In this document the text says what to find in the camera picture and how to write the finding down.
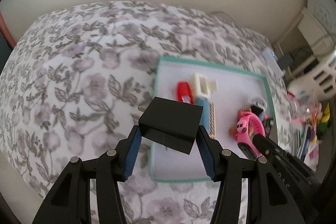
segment floral bedspread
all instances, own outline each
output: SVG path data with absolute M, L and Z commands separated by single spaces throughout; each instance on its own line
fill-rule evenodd
M 0 149 L 42 198 L 73 155 L 88 160 L 115 148 L 150 103 L 159 57 L 233 65 L 266 75 L 278 143 L 291 150 L 285 85 L 261 51 L 268 40 L 236 22 L 193 9 L 116 1 L 78 5 L 39 17 L 1 73 Z M 218 183 L 150 180 L 149 143 L 120 183 L 127 221 L 208 223 Z M 95 181 L 91 214 L 98 223 Z M 243 180 L 239 223 L 246 218 Z

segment red object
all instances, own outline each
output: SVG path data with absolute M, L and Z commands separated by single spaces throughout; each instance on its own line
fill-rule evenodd
M 191 94 L 188 82 L 179 82 L 176 89 L 177 100 L 179 102 L 193 104 L 193 96 Z
M 294 96 L 293 93 L 287 91 L 287 97 L 288 97 L 288 98 L 294 98 L 295 96 Z
M 0 33 L 6 39 L 6 41 L 8 42 L 11 48 L 14 48 L 16 46 L 16 42 L 14 38 L 12 37 L 10 31 L 8 30 L 1 12 L 0 12 Z

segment white tray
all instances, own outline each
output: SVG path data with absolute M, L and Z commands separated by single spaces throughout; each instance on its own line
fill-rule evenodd
M 162 57 L 157 67 L 154 95 L 176 100 L 176 85 L 188 81 L 194 72 L 216 80 L 218 91 L 210 98 L 215 105 L 216 139 L 223 148 L 230 149 L 239 157 L 246 158 L 237 142 L 229 135 L 229 128 L 237 123 L 237 111 L 248 107 L 248 97 L 262 97 L 268 102 L 266 114 L 273 117 L 274 107 L 266 77 L 239 68 L 175 57 Z M 276 141 L 275 132 L 271 133 Z M 156 182 L 195 182 L 209 180 L 196 143 L 189 155 L 151 144 L 150 172 Z

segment black box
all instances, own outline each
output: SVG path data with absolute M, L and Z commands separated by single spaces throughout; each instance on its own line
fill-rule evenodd
M 203 107 L 154 97 L 139 119 L 141 135 L 171 149 L 190 154 Z

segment pink watch strap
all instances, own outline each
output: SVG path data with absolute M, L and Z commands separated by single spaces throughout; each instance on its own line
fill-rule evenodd
M 239 144 L 246 144 L 248 145 L 253 153 L 259 157 L 261 156 L 261 153 L 258 151 L 258 149 L 254 146 L 252 143 L 249 133 L 248 133 L 248 127 L 249 124 L 253 126 L 253 130 L 255 134 L 261 134 L 265 137 L 265 130 L 263 127 L 263 124 L 261 123 L 260 119 L 257 115 L 253 114 L 252 112 L 242 112 L 241 113 L 242 118 L 237 123 L 237 142 Z
M 241 115 L 242 118 L 237 124 L 238 133 L 245 133 L 246 131 L 248 131 L 248 126 L 250 124 L 253 126 L 254 133 L 261 134 L 265 137 L 264 126 L 257 115 L 248 111 L 242 112 Z

